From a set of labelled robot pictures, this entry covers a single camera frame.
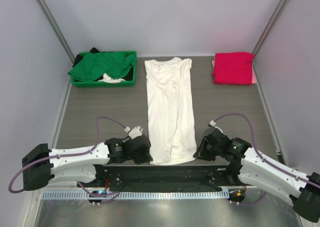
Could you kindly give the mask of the pink folded t shirt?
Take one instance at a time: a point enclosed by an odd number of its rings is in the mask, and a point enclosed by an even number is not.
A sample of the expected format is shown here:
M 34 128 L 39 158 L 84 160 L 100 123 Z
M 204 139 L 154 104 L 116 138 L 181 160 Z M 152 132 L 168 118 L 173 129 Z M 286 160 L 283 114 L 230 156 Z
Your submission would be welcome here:
M 215 69 L 215 59 L 213 58 L 212 60 L 212 67 L 213 67 L 213 70 Z M 252 80 L 251 80 L 251 83 L 252 84 L 257 84 L 257 78 L 256 78 L 256 75 L 254 73 L 254 68 L 252 67 Z

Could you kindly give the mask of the black t shirt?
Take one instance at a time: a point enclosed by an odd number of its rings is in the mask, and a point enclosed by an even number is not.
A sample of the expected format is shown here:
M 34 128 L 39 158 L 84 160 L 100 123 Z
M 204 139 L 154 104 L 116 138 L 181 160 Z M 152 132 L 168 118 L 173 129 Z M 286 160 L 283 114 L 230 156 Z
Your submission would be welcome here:
M 75 60 L 73 62 L 72 68 L 74 68 L 83 58 L 86 54 L 91 53 L 91 54 L 98 54 L 100 53 L 100 51 L 93 47 L 89 52 L 80 52 L 76 57 Z

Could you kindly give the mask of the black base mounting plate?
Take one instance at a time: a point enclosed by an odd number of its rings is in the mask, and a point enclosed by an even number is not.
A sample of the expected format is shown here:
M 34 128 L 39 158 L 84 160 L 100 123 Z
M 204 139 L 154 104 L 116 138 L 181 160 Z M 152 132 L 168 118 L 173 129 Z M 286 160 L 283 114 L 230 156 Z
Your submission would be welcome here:
M 110 191 L 133 193 L 217 192 L 223 187 L 245 184 L 226 165 L 95 165 L 95 179 L 85 188 L 109 187 Z

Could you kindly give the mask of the red folded t shirt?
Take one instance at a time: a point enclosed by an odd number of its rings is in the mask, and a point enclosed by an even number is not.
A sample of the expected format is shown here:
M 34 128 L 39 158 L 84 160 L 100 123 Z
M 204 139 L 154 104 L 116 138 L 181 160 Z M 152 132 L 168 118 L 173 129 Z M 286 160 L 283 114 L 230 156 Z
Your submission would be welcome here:
M 249 52 L 216 53 L 212 71 L 213 83 L 218 85 L 252 85 L 255 55 Z

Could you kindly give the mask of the green plastic bin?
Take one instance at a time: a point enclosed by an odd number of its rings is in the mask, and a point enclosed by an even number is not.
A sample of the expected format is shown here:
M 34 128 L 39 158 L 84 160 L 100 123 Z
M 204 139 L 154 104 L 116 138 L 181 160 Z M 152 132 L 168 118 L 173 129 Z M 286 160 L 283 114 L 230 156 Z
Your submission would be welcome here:
M 126 81 L 120 82 L 120 83 L 106 83 L 106 82 L 100 82 L 97 80 L 89 82 L 89 81 L 77 81 L 73 78 L 71 78 L 72 85 L 78 87 L 78 88 L 95 88 L 95 87 L 132 87 L 136 82 L 136 68 L 137 68 L 137 52 L 136 51 L 105 51 L 105 52 L 120 52 L 120 53 L 126 53 L 126 54 L 136 54 L 136 63 L 134 66 L 130 69 L 127 76 L 123 77 L 122 79 L 125 79 Z

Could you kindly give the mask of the right aluminium corner post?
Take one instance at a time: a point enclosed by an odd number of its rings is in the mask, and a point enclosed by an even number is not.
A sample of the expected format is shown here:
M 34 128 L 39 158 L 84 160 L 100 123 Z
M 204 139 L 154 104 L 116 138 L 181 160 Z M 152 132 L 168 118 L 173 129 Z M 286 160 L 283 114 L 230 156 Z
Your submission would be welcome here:
M 263 29 L 262 34 L 260 35 L 252 53 L 257 56 L 261 47 L 263 46 L 264 42 L 266 41 L 268 35 L 271 33 L 273 27 L 277 23 L 278 19 L 280 18 L 282 12 L 286 8 L 286 5 L 289 3 L 290 0 L 279 0 L 274 11 L 271 14 L 265 28 Z

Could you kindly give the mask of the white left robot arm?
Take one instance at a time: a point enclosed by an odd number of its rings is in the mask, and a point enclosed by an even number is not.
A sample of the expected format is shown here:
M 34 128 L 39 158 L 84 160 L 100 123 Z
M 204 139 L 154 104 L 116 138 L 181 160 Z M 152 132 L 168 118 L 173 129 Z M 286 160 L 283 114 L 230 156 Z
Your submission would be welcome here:
M 71 181 L 100 187 L 107 175 L 98 167 L 128 160 L 135 164 L 150 162 L 150 147 L 151 142 L 144 134 L 70 149 L 50 149 L 46 143 L 39 144 L 22 158 L 23 190 L 35 191 L 48 184 Z

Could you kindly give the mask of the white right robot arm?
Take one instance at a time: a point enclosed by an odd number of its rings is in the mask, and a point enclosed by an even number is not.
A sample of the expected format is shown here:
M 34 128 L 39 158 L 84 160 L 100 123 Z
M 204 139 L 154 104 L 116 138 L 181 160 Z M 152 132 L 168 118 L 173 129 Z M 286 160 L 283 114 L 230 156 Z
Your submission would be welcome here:
M 230 139 L 214 126 L 208 128 L 193 155 L 196 159 L 214 161 L 217 156 L 229 162 L 220 175 L 231 185 L 239 182 L 258 187 L 292 206 L 302 218 L 320 220 L 320 175 L 308 175 L 292 169 L 256 151 L 247 141 Z

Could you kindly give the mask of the green t shirt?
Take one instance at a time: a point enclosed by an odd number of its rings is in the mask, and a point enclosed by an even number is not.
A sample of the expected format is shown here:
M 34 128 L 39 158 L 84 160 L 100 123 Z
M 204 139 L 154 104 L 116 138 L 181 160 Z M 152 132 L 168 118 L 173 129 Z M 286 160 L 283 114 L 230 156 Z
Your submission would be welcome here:
M 135 53 L 99 52 L 86 53 L 68 72 L 68 75 L 80 82 L 93 82 L 107 74 L 112 79 L 122 79 L 128 75 L 137 60 Z

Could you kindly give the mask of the white t shirt in bin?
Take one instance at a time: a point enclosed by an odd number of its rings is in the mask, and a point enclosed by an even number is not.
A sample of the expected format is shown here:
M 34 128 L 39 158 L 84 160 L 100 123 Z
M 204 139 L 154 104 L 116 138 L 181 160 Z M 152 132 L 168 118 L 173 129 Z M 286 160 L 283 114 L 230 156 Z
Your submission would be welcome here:
M 124 78 L 112 78 L 110 76 L 108 76 L 106 73 L 104 73 L 102 75 L 102 77 L 100 77 L 98 80 L 98 82 L 105 82 L 105 83 L 109 83 L 109 84 L 118 84 L 121 82 L 125 82 L 126 80 Z

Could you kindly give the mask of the white t shirt with print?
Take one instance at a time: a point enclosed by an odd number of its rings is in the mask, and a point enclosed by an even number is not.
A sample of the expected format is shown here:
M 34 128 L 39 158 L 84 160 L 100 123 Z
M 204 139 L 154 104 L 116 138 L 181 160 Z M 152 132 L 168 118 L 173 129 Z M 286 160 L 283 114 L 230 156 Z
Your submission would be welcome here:
M 179 165 L 197 150 L 190 58 L 146 60 L 148 136 L 151 164 Z

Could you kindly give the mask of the left aluminium corner post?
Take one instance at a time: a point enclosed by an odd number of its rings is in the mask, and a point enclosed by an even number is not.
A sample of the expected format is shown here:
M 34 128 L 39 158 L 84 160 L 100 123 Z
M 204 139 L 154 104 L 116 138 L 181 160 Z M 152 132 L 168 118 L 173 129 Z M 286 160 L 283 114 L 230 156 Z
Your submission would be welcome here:
M 50 24 L 53 32 L 55 33 L 56 37 L 58 38 L 59 42 L 61 43 L 64 51 L 66 52 L 67 56 L 69 57 L 69 59 L 74 62 L 75 60 L 75 56 L 69 46 L 69 44 L 67 43 L 61 29 L 59 28 L 49 6 L 47 5 L 45 0 L 36 0 L 36 2 L 38 3 L 41 11 L 43 12 L 43 14 L 45 15 L 45 18 L 47 19 L 48 23 Z

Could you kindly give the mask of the aluminium corner post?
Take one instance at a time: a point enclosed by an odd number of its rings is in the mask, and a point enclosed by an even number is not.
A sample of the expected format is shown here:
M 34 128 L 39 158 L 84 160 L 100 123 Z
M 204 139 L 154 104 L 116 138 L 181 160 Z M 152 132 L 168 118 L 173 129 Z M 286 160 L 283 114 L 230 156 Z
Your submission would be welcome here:
M 41 11 L 43 12 L 43 14 L 45 15 L 45 18 L 47 19 L 48 23 L 50 24 L 53 32 L 55 33 L 56 37 L 58 38 L 59 42 L 61 43 L 64 51 L 66 52 L 67 56 L 69 57 L 69 59 L 74 62 L 75 60 L 75 56 L 69 46 L 69 44 L 67 43 L 61 29 L 59 28 L 49 6 L 47 5 L 45 0 L 36 0 L 36 2 L 38 3 Z
M 286 8 L 286 5 L 289 3 L 290 0 L 279 0 L 274 11 L 271 14 L 265 28 L 263 29 L 262 34 L 260 35 L 252 53 L 257 56 L 261 47 L 263 46 L 264 42 L 266 41 L 268 35 L 271 33 L 273 27 L 277 23 L 278 19 L 280 18 L 282 12 Z

